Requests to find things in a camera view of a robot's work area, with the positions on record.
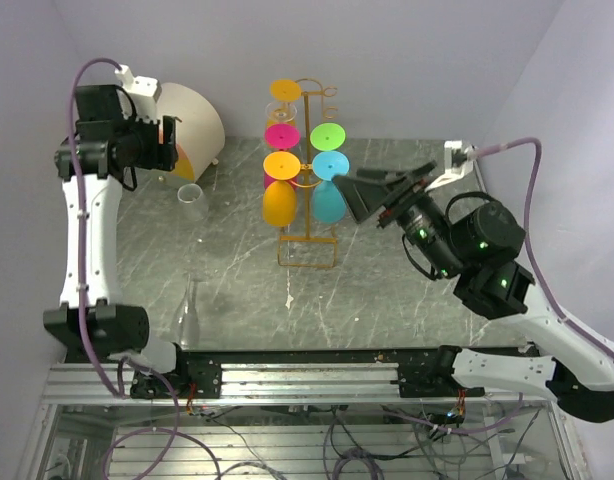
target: marble surface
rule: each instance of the marble surface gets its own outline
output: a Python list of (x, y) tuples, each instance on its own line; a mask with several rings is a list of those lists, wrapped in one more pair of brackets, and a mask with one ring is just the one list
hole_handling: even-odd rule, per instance
[[(348, 139), (340, 151), (351, 163), (414, 168), (442, 162), (442, 142)], [(356, 225), (347, 215), (336, 227), (338, 262), (331, 270), (281, 267), (278, 230), (261, 217), (260, 139), (228, 138), (218, 166), (199, 185), (210, 202), (202, 223), (182, 215), (175, 190), (144, 172), (124, 192), (118, 214), (118, 274), (124, 301), (143, 305), (154, 331), (175, 340), (172, 320), (187, 272), (201, 279), (195, 296), (201, 340), (207, 349), (317, 349), (435, 347), (440, 344), (523, 345), (516, 335), (472, 314), (452, 295), (454, 282), (430, 282), (409, 265), (400, 229)], [(475, 175), (441, 189), (442, 208), (459, 192), (478, 189)], [(478, 200), (459, 202), (455, 215)], [(303, 205), (302, 196), (299, 204)], [(302, 234), (301, 211), (290, 233)], [(316, 224), (317, 232), (328, 229)], [(293, 261), (331, 259), (331, 247), (292, 244)], [(415, 254), (421, 262), (424, 258)]]

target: yellow disc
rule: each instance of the yellow disc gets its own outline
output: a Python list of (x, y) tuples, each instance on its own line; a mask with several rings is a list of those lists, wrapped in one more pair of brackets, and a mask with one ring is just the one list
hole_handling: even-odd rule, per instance
[(288, 78), (274, 80), (269, 87), (269, 91), (271, 96), (279, 102), (295, 102), (302, 93), (300, 85)]
[(274, 227), (286, 227), (294, 221), (298, 200), (287, 182), (275, 181), (263, 194), (263, 219)]
[(300, 160), (290, 152), (273, 152), (265, 158), (263, 169), (275, 180), (289, 180), (300, 173)]

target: wall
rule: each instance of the wall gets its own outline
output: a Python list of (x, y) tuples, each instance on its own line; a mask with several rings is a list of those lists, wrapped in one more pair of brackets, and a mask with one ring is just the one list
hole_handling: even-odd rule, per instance
[(43, 330), (65, 268), (66, 215), (53, 166), (79, 66), (49, 0), (0, 0), (0, 479), (14, 477), (49, 365)]
[(198, 90), (260, 136), (269, 84), (337, 85), (352, 137), (480, 140), (562, 0), (56, 0), (83, 58)]
[[(525, 135), (544, 142), (531, 217), (539, 263), (559, 301), (614, 339), (614, 2), (562, 6), (485, 143)], [(517, 214), (532, 158), (519, 149), (481, 165)], [(614, 480), (614, 422), (579, 430), (595, 477)]]

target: clear bottle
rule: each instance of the clear bottle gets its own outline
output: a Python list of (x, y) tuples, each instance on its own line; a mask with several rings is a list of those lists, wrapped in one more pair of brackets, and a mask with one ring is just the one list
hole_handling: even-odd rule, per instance
[(191, 273), (187, 276), (187, 288), (172, 320), (172, 332), (176, 343), (183, 350), (198, 348), (200, 343), (200, 319), (196, 310), (198, 281)]

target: floor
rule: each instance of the floor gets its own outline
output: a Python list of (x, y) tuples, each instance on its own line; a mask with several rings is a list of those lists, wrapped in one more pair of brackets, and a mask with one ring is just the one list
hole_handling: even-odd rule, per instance
[[(359, 166), (408, 169), (442, 162), (442, 142), (348, 139), (340, 151)], [(400, 231), (381, 231), (346, 216), (337, 226), (337, 265), (330, 270), (281, 267), (277, 229), (261, 216), (259, 139), (228, 138), (217, 167), (199, 180), (210, 201), (202, 223), (185, 220), (176, 192), (142, 173), (118, 214), (118, 274), (124, 301), (146, 307), (154, 331), (176, 340), (172, 323), (189, 272), (200, 279), (195, 306), (201, 337), (192, 348), (318, 349), (509, 346), (525, 340), (466, 310), (453, 282), (429, 282), (409, 265)], [(477, 190), (471, 175), (435, 195), (442, 208), (457, 193)], [(456, 206), (456, 216), (477, 204)], [(290, 232), (301, 234), (301, 212)], [(322, 225), (316, 231), (327, 232)], [(328, 261), (330, 247), (292, 244), (292, 261)]]

